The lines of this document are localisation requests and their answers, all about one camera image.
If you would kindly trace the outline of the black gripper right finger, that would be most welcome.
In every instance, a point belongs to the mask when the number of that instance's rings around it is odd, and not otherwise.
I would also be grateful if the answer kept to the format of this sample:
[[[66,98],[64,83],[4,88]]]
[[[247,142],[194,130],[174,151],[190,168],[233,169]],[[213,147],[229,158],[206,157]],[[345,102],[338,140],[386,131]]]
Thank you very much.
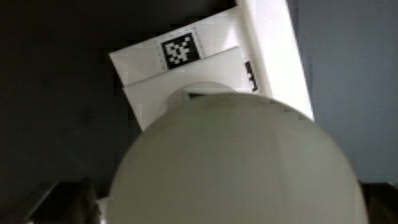
[[[370,224],[398,224],[398,188],[389,183],[364,183]]]

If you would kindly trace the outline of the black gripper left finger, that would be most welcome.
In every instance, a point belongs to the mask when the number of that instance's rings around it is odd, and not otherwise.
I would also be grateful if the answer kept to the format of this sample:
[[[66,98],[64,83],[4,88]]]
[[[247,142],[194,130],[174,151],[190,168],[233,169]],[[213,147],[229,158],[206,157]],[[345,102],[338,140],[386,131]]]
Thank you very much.
[[[92,181],[60,182],[39,203],[28,224],[101,224]]]

